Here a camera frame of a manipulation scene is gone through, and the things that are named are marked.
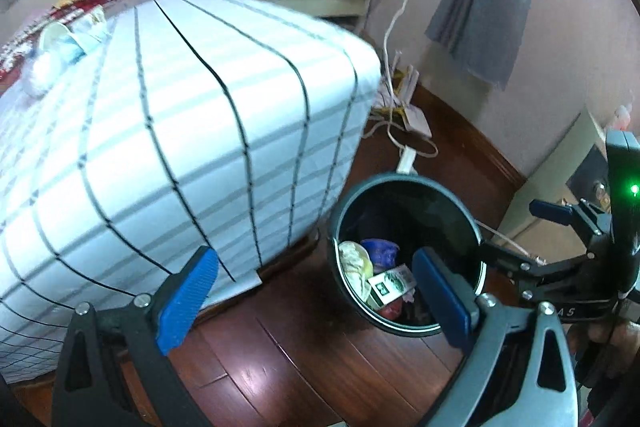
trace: trash can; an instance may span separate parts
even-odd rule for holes
[[[450,190],[428,178],[390,172],[357,185],[332,210],[328,234],[329,264],[338,288],[362,317],[388,333],[428,337],[440,333],[440,325],[418,290],[411,314],[403,312],[390,321],[373,311],[345,277],[338,253],[343,241],[392,241],[400,247],[396,266],[409,269],[415,251],[431,247],[450,270],[469,281],[476,295],[484,286],[486,265],[474,257],[481,241],[474,218]]]

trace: person's hand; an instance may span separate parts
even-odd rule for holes
[[[612,322],[590,324],[587,328],[574,325],[567,333],[569,350],[576,353],[586,346],[587,341],[605,344],[611,333]],[[616,349],[608,360],[607,378],[615,378],[628,371],[640,349],[640,325],[623,321],[616,326],[609,344]]]

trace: screw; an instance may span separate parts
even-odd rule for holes
[[[556,313],[556,309],[550,302],[540,302],[539,309],[544,315],[553,315]]]
[[[76,313],[78,315],[86,315],[90,309],[91,304],[89,304],[88,302],[81,302],[80,304],[78,304],[78,306],[76,306]]]
[[[478,301],[478,304],[486,306],[487,308],[493,308],[498,303],[497,299],[491,295],[491,293],[483,293],[478,296],[478,299],[476,300]]]
[[[151,304],[151,295],[148,293],[141,293],[140,295],[136,295],[133,299],[133,305],[136,308],[146,308]]]

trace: blue gripper pad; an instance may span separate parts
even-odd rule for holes
[[[480,315],[473,288],[462,275],[452,273],[428,247],[414,253],[412,273],[449,344],[469,353],[473,347],[473,329]]]
[[[546,201],[532,200],[529,203],[529,213],[532,216],[553,221],[558,225],[568,227],[574,220],[574,210],[564,204],[547,203]]]
[[[156,341],[163,355],[184,341],[218,277],[218,254],[207,249],[158,317]]]

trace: bed mattress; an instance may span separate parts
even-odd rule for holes
[[[0,98],[0,372],[56,367],[74,308],[152,293],[201,245],[206,305],[335,203],[380,80],[354,35],[258,0],[153,0],[42,99]]]

